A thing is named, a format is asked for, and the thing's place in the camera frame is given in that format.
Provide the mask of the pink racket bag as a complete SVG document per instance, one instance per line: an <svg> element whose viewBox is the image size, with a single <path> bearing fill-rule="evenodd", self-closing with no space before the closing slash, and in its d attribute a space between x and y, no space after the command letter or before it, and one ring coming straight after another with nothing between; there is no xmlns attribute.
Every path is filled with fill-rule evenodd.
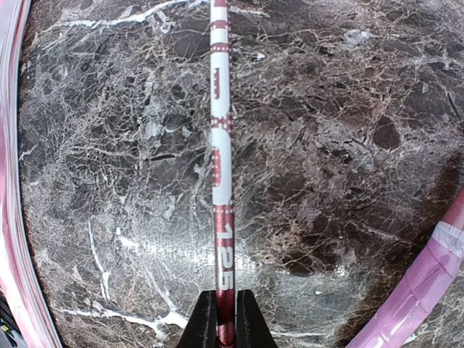
<svg viewBox="0 0 464 348"><path fill-rule="evenodd" d="M27 347L60 347L22 217L17 130L20 51L29 1L1 2L1 292Z"/></svg>

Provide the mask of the red badminton racket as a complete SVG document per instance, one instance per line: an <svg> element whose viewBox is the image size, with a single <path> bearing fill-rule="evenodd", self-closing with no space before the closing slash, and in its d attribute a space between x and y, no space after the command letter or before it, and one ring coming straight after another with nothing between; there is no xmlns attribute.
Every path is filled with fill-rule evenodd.
<svg viewBox="0 0 464 348"><path fill-rule="evenodd" d="M463 262L463 192L376 314L348 347L401 347L444 296Z"/></svg>
<svg viewBox="0 0 464 348"><path fill-rule="evenodd" d="M235 343L234 211L229 2L210 2L212 211L215 235L217 340Z"/></svg>

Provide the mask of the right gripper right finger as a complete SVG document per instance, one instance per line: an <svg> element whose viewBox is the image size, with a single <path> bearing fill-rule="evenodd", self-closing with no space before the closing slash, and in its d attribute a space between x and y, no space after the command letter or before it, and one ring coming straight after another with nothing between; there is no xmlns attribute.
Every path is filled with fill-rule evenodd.
<svg viewBox="0 0 464 348"><path fill-rule="evenodd" d="M277 348L251 290L237 295L236 347Z"/></svg>

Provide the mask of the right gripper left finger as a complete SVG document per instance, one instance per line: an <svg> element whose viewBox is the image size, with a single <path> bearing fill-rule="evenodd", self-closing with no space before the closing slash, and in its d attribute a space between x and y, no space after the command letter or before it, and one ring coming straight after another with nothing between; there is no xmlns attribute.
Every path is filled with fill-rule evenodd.
<svg viewBox="0 0 464 348"><path fill-rule="evenodd" d="M203 291L176 348L216 348L217 302L215 291Z"/></svg>

